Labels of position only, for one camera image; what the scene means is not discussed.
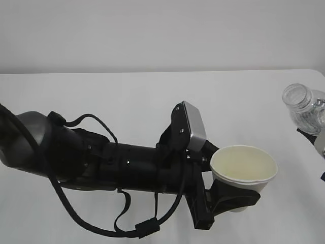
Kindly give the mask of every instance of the white table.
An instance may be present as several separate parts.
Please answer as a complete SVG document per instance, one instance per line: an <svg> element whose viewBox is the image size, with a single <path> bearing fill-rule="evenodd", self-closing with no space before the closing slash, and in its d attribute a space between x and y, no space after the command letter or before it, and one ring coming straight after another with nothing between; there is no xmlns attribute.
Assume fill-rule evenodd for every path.
<svg viewBox="0 0 325 244"><path fill-rule="evenodd" d="M194 230L184 199L161 231L144 239L115 239L87 232L69 217L48 179L0 165L0 236L2 243L324 243L325 161L295 130L282 103L283 89L303 83L325 90L325 78L313 70L20 74L0 75L0 102L11 111L51 110L67 120L91 112L107 123L121 143L154 146L170 123L176 103L200 109L208 139L219 147L257 146L277 161L276 178L256 206L226 212L210 231ZM81 127L106 135L95 121ZM206 187L212 183L205 173ZM65 190L82 218L113 230L124 206L116 192ZM154 214L152 193L130 191L130 210L122 229ZM174 195L159 195L163 215Z"/></svg>

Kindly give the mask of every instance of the white paper cup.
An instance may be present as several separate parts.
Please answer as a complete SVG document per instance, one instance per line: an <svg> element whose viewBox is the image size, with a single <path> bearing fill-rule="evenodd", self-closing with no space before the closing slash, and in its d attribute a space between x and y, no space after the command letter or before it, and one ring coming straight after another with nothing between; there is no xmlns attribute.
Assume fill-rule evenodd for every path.
<svg viewBox="0 0 325 244"><path fill-rule="evenodd" d="M213 179L233 187L260 192L278 172L274 159L265 151L244 145L224 147L210 161ZM231 210L241 212L247 207Z"/></svg>

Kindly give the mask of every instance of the cable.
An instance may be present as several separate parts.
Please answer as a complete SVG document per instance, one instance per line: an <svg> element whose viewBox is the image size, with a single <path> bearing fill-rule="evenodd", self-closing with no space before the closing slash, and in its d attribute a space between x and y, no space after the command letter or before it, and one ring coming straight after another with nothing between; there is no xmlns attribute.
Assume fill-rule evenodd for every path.
<svg viewBox="0 0 325 244"><path fill-rule="evenodd" d="M25 137L25 139L28 141L30 146L32 147L33 151L36 154L37 161L40 163L41 167L45 169L45 172L56 191L60 201L62 202L63 206L67 210L68 214L71 216L71 218L81 227L83 227L86 230L89 230L91 232L94 232L99 235L109 236L109 237L138 237L137 232L129 231L125 233L116 233L114 231L104 230L101 228L98 228L96 226L93 226L87 222L85 222L83 219L81 219L78 214L75 212L75 210L72 208L71 204L69 203L66 195L64 194L60 184L58 183L56 176L51 169L50 165L48 164L47 160L45 159L43 152L41 151L39 145L35 141L34 137L30 134L29 130L25 127L25 125L12 113L10 112L6 107L4 107L2 104L0 104L0 109L2 112L6 115L6 117L9 119L9 121L19 130L19 132Z"/></svg>
<svg viewBox="0 0 325 244"><path fill-rule="evenodd" d="M182 180L181 180L181 185L179 187L177 196L175 198L175 201L173 203L173 205L171 206L171 208L167 211L167 213L162 216L159 220L158 223L159 225L161 225L162 223L164 223L176 210L176 208L178 207L179 202L181 201L181 198L183 196L184 193L184 188L185 188L185 178L186 178L186 159L185 159L185 153L180 152L180 158L181 158L181 162L182 162L182 168L181 168L181 172L182 172Z"/></svg>
<svg viewBox="0 0 325 244"><path fill-rule="evenodd" d="M37 144L34 137L29 132L29 130L25 127L25 125L11 111L9 111L2 104L0 104L0 110L5 114L7 119L18 129L18 131L23 135L23 137L30 144L31 148L35 152L37 162L40 164L40 167L45 170L45 172L46 172L46 174L47 174L47 176L48 176L48 178L49 178L55 192L57 193L61 203L63 204L64 208L66 209L68 214L71 216L71 218L78 225L80 225L81 227L83 227L84 229L86 229L88 231L91 231L91 232L99 234L99 235L108 236L108 237L128 237L128 238L139 237L138 232L136 230L117 233L117 232L114 232L114 231L104 230L104 229L98 228L96 226L93 226L93 225L85 222L82 218L80 218L78 216L78 214L75 212L75 210L72 208L70 202L68 201L66 195L64 194L64 191L62 190L62 187L58 183L58 180L57 180L51 166L47 162L47 160L46 160L40 146ZM96 116L94 116L92 114L85 114L85 115L79 117L77 120L75 120L73 122L76 123L77 121L82 121L86 117L92 117L92 118L96 119L112 135L112 137L115 140L116 145L118 144L116 137L113 136L114 134L108 129L108 127L99 118L97 118ZM168 212L161 219L158 220L159 225L164 223L173 214L173 212L176 210L176 208L177 208L177 206L178 206L178 204L179 204L179 202L180 202L180 200L182 198L183 192L184 192L184 187L185 187L185 165L186 165L186 163L185 163L185 154L180 153L180 157L181 157L181 161L182 161L181 185L180 185L179 191L177 193L177 196L175 198L175 201L174 201L173 205L168 210Z"/></svg>
<svg viewBox="0 0 325 244"><path fill-rule="evenodd" d="M84 118L87 118L87 117L90 117L90 118L93 118L95 119L98 123L100 123L104 128L105 130L108 131L108 133L111 135L111 137L114 139L115 141L115 152L113 153L113 155L116 155L117 152L118 152L118 141L117 141L117 138L116 136L114 135L114 133L107 127L107 125L101 121L98 117L96 117L95 115L93 114L90 114L90 113L87 113L87 114L84 114L82 116L80 116L79 118L75 119L74 121L71 121L71 122L65 122L65 126L66 127L75 127L77 126L78 124L81 123L81 121L84 120Z"/></svg>

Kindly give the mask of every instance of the plastic bottle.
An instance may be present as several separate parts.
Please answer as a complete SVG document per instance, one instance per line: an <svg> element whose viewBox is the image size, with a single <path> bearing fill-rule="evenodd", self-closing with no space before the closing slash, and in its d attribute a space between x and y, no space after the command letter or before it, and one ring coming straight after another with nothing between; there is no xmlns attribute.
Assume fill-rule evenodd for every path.
<svg viewBox="0 0 325 244"><path fill-rule="evenodd" d="M324 92L311 90L301 84L292 84L283 91L282 99L299 129L314 136L321 129L325 129Z"/></svg>

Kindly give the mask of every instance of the black robotic arm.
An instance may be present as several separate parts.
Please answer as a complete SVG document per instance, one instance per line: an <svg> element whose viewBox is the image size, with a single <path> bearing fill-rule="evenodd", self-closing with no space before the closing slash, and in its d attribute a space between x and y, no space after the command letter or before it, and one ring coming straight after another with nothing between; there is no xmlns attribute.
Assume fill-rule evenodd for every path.
<svg viewBox="0 0 325 244"><path fill-rule="evenodd" d="M96 119L111 134L107 137L84 129L69 129L84 118ZM97 117L86 114L73 122L51 112L13 115L0 105L1 161L12 168L48 177L70 216L83 228L110 237L144 237L159 230L177 208L182 195L189 206L194 227L210 229L222 212L255 205L259 193L238 189L214 180L205 189L202 172L210 171L210 159L218 150L206 140L197 108L186 101L177 104L171 123L155 147L118 143ZM125 195L127 211L131 198L123 189L177 194L170 210L139 223L133 231L103 230L82 220L73 210L62 187L73 190L115 190Z"/></svg>

